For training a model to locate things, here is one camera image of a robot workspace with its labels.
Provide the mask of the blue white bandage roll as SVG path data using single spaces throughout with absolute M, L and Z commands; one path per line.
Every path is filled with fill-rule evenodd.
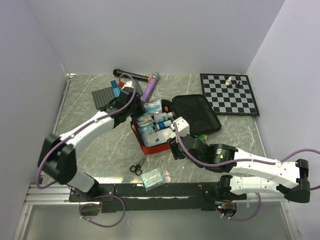
M 155 129 L 156 131 L 159 131 L 159 130 L 162 130 L 162 129 L 165 129 L 165 128 L 170 127 L 171 124 L 172 124 L 172 121 L 171 121 L 171 120 L 159 122 L 159 123 L 156 123 L 156 124 L 154 125 L 154 129 Z

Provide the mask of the bag of alcohol wipes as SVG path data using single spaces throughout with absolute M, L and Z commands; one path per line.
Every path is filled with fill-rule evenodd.
M 161 114 L 162 113 L 162 101 L 160 99 L 146 102 L 143 104 L 143 107 L 148 114 Z

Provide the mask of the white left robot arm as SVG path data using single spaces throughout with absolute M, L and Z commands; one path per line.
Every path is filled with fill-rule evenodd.
M 100 194 L 99 182 L 78 169 L 77 154 L 100 135 L 125 122 L 128 117 L 137 117 L 144 112 L 137 91 L 132 87 L 124 87 L 119 97 L 83 124 L 59 136 L 49 134 L 45 138 L 36 176 L 45 172 L 53 178 L 54 183 L 77 189 L 87 201 L 95 200 Z

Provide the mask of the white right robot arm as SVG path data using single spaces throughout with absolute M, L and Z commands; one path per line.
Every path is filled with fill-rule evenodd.
M 218 193 L 223 199 L 249 193 L 282 194 L 295 203 L 308 203 L 309 162 L 281 162 L 230 145 L 206 144 L 193 135 L 167 140 L 175 160 L 188 158 L 199 168 L 221 173 Z

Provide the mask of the plaster box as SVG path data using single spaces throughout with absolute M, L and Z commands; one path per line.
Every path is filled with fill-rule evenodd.
M 154 119 L 152 116 L 150 115 L 146 115 L 146 116 L 140 116 L 138 117 L 136 120 L 136 123 L 139 127 L 145 127 L 145 126 L 149 126 L 149 125 L 152 125 L 154 124 Z

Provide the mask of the blue cotton swab pouch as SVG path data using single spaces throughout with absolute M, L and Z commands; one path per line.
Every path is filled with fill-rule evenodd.
M 143 144 L 146 147 L 153 147 L 155 145 L 160 144 L 160 138 L 156 133 L 155 129 L 153 128 L 153 125 L 139 127 L 138 133 L 143 141 Z

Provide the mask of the white plastic medicine bottle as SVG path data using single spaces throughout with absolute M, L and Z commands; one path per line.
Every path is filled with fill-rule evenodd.
M 173 112 L 164 112 L 153 116 L 155 123 L 161 123 L 173 117 Z

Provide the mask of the red medicine kit case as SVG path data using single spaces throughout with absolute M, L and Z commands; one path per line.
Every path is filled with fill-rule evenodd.
M 175 119 L 183 117 L 188 122 L 190 134 L 193 136 L 213 134 L 218 132 L 222 127 L 209 102 L 201 94 L 178 95 L 175 96 L 171 101 L 162 99 L 161 104 L 162 113 L 173 112 L 173 117 L 168 120 L 171 120 L 173 123 Z M 168 107 L 168 112 L 164 111 L 164 107 Z M 156 114 L 146 113 L 143 116 L 152 116 L 154 118 L 154 115 Z M 133 118 L 130 124 L 131 129 L 133 130 L 144 154 L 153 155 L 170 149 L 167 142 L 151 147 L 145 146 L 138 132 L 140 127 L 136 123 L 136 118 Z

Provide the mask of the black handled scissors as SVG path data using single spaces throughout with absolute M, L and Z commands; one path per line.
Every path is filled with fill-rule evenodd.
M 141 170 L 141 168 L 142 168 L 142 165 L 143 165 L 143 163 L 145 162 L 146 158 L 147 158 L 147 155 L 145 154 L 145 155 L 142 157 L 142 159 L 138 162 L 138 164 L 132 165 L 132 166 L 129 168 L 129 171 L 130 171 L 131 173 L 134 173 L 136 176 L 140 176 L 140 175 L 143 173 L 143 171 Z

